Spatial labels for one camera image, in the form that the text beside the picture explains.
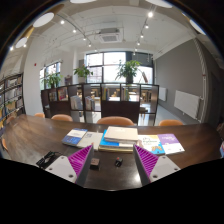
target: wall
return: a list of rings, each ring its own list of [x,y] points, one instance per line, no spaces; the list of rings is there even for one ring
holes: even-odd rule
[[[222,114],[222,101],[223,101],[223,71],[219,68],[213,56],[206,49],[203,44],[200,44],[203,55],[206,61],[207,74],[208,74],[208,108],[205,120],[208,121],[213,127],[217,127],[221,114]]]
[[[33,39],[24,65],[23,94],[26,114],[43,112],[40,98],[40,69],[43,40]]]
[[[179,117],[186,124],[199,122],[174,107],[176,90],[203,96],[203,78],[200,58],[193,40],[189,40],[159,57],[155,63],[156,84],[167,88],[167,100],[159,105]],[[198,118],[203,102],[200,102]]]

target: ceiling light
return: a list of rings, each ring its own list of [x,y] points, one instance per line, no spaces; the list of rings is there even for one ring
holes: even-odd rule
[[[88,2],[95,2],[96,0],[70,0],[71,3],[81,4],[81,3],[88,3]]]
[[[190,24],[201,34],[206,35],[206,33],[195,23],[192,19],[190,20]]]
[[[64,7],[63,4],[57,5],[51,9],[49,9],[44,15],[41,15],[33,24],[33,27],[40,27],[47,23],[49,23],[53,18],[54,15],[57,14],[62,8]]]
[[[148,17],[153,17],[153,13],[149,12]]]
[[[24,46],[28,40],[28,38],[30,37],[31,33],[33,32],[34,27],[30,26],[24,33],[23,35],[20,37],[19,41],[16,43],[16,48],[20,48],[22,46]]]
[[[146,0],[154,5],[161,6],[164,8],[172,8],[172,5],[163,0]]]
[[[40,26],[43,26],[47,23],[49,23],[52,19],[54,18],[54,13],[53,12],[49,12],[47,14],[44,14],[43,16],[41,16],[40,18],[38,18],[33,26],[34,27],[40,27]]]

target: chair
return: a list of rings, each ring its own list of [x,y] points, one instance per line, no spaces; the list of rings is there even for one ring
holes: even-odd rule
[[[73,121],[72,117],[66,114],[56,114],[51,119],[60,121]]]
[[[163,120],[159,122],[159,126],[176,126],[183,125],[183,123],[179,120]]]
[[[12,120],[14,120],[14,119],[15,119],[15,118],[14,118],[13,116],[7,118],[7,120],[6,120],[6,124],[8,124],[10,121],[12,121]]]
[[[6,142],[5,142],[4,138],[2,138],[2,146],[6,150],[6,152],[9,152],[8,149],[7,149]]]
[[[134,125],[134,123],[126,117],[117,117],[117,116],[111,116],[111,117],[104,117],[97,121],[97,124],[111,124],[111,125]]]
[[[36,113],[36,114],[34,114],[34,116],[45,118],[45,114],[44,113]]]

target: blue book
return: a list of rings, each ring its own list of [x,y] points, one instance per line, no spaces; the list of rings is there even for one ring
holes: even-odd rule
[[[100,141],[100,146],[99,149],[103,149],[103,148],[121,148],[121,149],[131,149],[133,150],[133,144],[123,144],[123,143],[119,143],[119,142],[109,142],[106,141],[104,138],[104,135],[106,134],[107,130],[104,130],[103,133],[103,137]]]
[[[87,129],[74,128],[62,139],[62,143],[76,146],[87,131]]]

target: notebook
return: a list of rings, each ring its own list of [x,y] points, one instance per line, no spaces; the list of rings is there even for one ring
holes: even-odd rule
[[[104,138],[106,132],[107,130],[104,130],[103,137],[99,145],[99,151],[133,152],[133,144],[122,144],[119,142],[106,141]]]
[[[158,135],[166,155],[184,152],[183,146],[177,140],[174,134]]]
[[[137,145],[155,155],[165,154],[158,135],[138,135]]]
[[[74,128],[62,139],[62,143],[76,146],[87,131],[87,129]]]
[[[93,143],[93,148],[98,151],[100,141],[102,139],[103,133],[90,132],[88,131],[84,137],[77,144],[78,148],[85,148]]]
[[[109,126],[105,134],[105,140],[124,144],[137,144],[138,129]]]

